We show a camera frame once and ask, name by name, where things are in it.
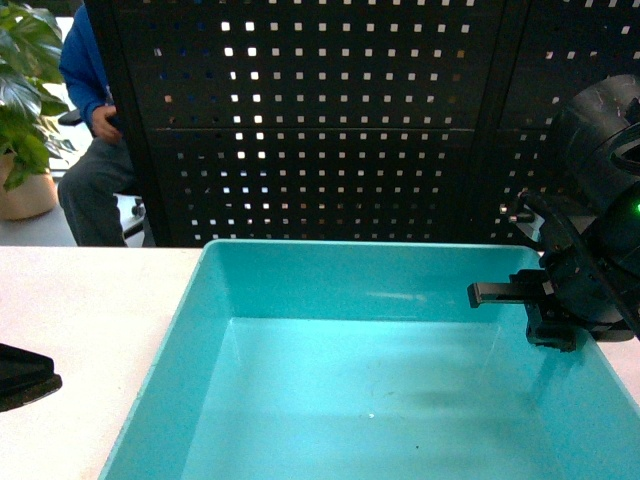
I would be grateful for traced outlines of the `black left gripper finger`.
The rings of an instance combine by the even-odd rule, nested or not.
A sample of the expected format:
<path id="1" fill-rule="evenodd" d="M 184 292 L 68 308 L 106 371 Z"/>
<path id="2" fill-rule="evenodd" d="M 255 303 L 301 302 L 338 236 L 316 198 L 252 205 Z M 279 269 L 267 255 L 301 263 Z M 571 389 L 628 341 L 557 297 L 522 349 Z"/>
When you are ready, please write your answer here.
<path id="1" fill-rule="evenodd" d="M 54 361 L 45 355 L 1 345 L 1 411 L 42 399 L 63 385 Z"/>

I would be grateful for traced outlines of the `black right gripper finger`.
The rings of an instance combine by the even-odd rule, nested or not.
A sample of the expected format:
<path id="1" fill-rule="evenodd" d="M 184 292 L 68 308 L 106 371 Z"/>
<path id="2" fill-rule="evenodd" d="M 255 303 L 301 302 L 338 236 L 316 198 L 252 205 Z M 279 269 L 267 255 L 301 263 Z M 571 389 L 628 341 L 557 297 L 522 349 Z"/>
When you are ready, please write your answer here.
<path id="1" fill-rule="evenodd" d="M 579 338 L 589 333 L 586 324 L 556 299 L 527 302 L 524 307 L 526 339 L 532 345 L 573 352 Z"/>
<path id="2" fill-rule="evenodd" d="M 555 293 L 543 270 L 523 269 L 509 276 L 508 283 L 475 282 L 467 287 L 470 306 L 481 304 L 532 304 Z"/>

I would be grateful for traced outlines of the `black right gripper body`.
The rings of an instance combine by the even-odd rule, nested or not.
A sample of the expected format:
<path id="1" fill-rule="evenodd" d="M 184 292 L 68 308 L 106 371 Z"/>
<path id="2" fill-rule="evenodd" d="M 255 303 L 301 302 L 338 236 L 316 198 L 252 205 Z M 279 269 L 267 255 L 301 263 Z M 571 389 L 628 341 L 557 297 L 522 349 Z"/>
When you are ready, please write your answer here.
<path id="1" fill-rule="evenodd" d="M 509 220 L 542 250 L 556 299 L 605 342 L 639 334 L 639 78 L 602 80 L 558 112 L 551 158 L 581 199 L 523 191 Z"/>

